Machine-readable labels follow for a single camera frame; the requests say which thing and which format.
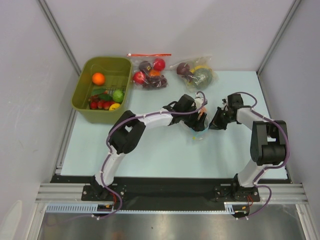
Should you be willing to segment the clear zip top bag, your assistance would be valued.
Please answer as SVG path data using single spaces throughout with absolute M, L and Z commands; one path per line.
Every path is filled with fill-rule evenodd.
M 188 124 L 182 123 L 182 127 L 194 141 L 202 140 L 209 129 L 210 115 L 206 107 L 203 107 L 195 118 Z

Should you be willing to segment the green fake fruit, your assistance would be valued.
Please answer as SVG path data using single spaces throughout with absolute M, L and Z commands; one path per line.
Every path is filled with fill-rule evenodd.
M 112 99 L 114 102 L 121 104 L 124 100 L 124 96 L 125 96 L 124 92 L 120 89 L 117 89 L 113 92 Z

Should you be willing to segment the yellow fake lemon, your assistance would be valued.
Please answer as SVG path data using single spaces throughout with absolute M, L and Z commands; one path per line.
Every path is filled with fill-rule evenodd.
M 118 109 L 120 106 L 121 106 L 120 103 L 113 103 L 113 104 L 110 105 L 108 110 L 109 111 L 114 111 L 114 110 Z

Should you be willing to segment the orange fake fruit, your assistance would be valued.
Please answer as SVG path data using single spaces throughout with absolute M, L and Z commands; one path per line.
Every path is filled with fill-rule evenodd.
M 205 107 L 201 108 L 199 111 L 198 111 L 198 119 L 201 118 L 201 116 L 204 114 L 204 113 L 207 113 L 207 109 Z
M 97 86 L 102 86 L 105 84 L 106 82 L 106 78 L 105 76 L 100 73 L 100 72 L 96 72 L 92 75 L 92 78 L 91 78 L 92 82 L 97 85 Z

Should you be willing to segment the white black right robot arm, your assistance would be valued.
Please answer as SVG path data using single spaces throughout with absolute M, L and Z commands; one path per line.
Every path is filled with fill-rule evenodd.
M 283 120 L 270 119 L 254 110 L 258 103 L 245 105 L 242 92 L 235 92 L 223 99 L 209 124 L 211 130 L 226 130 L 228 124 L 237 123 L 251 130 L 250 160 L 237 173 L 230 186 L 229 196 L 242 201 L 256 191 L 257 183 L 268 171 L 284 167 L 290 156 L 287 124 Z

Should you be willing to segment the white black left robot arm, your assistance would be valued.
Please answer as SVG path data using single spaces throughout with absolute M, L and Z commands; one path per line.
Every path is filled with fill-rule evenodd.
M 184 94 L 178 101 L 173 101 L 158 111 L 144 114 L 125 111 L 107 136 L 108 154 L 100 171 L 92 177 L 92 194 L 99 200 L 109 197 L 112 192 L 109 186 L 114 181 L 121 161 L 137 147 L 146 130 L 182 122 L 195 132 L 204 131 L 207 113 L 203 108 L 207 103 L 205 94 L 198 91 L 194 98 Z

